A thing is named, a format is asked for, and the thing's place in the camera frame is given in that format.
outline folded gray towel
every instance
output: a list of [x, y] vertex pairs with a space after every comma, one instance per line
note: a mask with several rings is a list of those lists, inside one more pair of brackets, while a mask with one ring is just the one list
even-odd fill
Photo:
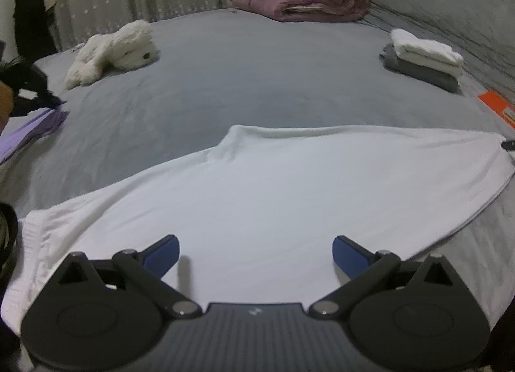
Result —
[[425, 81], [426, 83], [438, 86], [451, 93], [459, 92], [458, 80], [455, 77], [450, 74], [442, 73], [441, 71], [430, 69], [429, 67], [413, 64], [412, 62], [397, 57], [393, 49], [393, 44], [388, 44], [384, 47], [379, 57], [386, 69], [398, 71], [406, 76]]

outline orange label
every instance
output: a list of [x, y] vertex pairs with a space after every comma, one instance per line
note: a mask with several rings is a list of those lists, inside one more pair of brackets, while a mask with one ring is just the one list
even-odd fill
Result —
[[478, 98], [504, 121], [506, 121], [506, 123], [508, 123], [512, 128], [515, 128], [515, 120], [510, 117], [511, 112], [509, 112], [509, 109], [515, 111], [515, 107], [513, 105], [503, 99], [498, 93], [491, 90], [480, 94]]

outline gray bed sheet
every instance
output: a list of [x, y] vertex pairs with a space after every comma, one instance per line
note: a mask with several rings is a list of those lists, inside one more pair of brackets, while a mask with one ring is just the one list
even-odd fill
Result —
[[[378, 55], [389, 36], [369, 25], [278, 23], [217, 10], [153, 27], [159, 61], [88, 87], [64, 90], [76, 52], [38, 62], [70, 115], [54, 135], [0, 166], [0, 199], [20, 217], [214, 146], [234, 124], [439, 127], [515, 137], [475, 98], [484, 88], [469, 75], [460, 78], [465, 95], [453, 95], [383, 69]], [[22, 121], [9, 122], [7, 131]], [[512, 181], [473, 222], [436, 246], [491, 325], [515, 294], [514, 201]]]
[[372, 0], [365, 19], [452, 45], [469, 72], [515, 104], [515, 0]]

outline white plush toy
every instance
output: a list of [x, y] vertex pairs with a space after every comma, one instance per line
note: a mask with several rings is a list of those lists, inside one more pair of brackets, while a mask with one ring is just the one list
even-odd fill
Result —
[[90, 85], [102, 77], [107, 65], [117, 70], [135, 70], [157, 60], [148, 22], [128, 23], [118, 32], [92, 36], [75, 57], [64, 79], [66, 88]]

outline black strap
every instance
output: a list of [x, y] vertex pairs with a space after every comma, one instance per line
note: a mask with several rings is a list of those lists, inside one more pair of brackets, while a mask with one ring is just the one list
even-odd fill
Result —
[[3, 241], [0, 242], [0, 272], [2, 267], [9, 259], [12, 249], [18, 237], [18, 218], [11, 205], [8, 203], [0, 202], [0, 216], [5, 218], [7, 223], [7, 240], [4, 237]]

